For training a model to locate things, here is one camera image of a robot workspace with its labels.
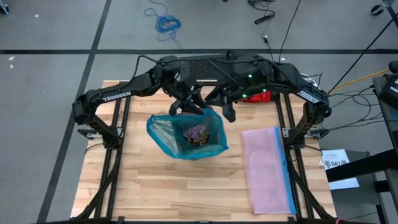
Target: blue plastic bag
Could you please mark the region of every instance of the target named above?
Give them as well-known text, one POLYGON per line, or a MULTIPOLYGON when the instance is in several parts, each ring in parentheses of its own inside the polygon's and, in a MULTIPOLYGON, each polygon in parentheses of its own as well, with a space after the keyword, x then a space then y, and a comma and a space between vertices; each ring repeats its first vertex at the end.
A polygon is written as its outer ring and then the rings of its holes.
POLYGON ((201 159, 215 156, 228 149, 223 120, 211 109, 204 115, 152 115, 147 121, 147 132, 157 145, 175 159, 201 159), (208 142, 194 146, 183 136, 183 131, 202 124, 209 131, 208 142))

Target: pink towel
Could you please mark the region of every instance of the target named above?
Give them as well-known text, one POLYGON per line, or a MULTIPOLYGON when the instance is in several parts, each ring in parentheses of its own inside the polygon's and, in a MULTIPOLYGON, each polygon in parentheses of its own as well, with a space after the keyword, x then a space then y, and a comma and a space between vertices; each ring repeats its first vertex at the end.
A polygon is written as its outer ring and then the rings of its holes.
POLYGON ((241 135, 254 213, 296 213, 279 128, 243 131, 241 135))

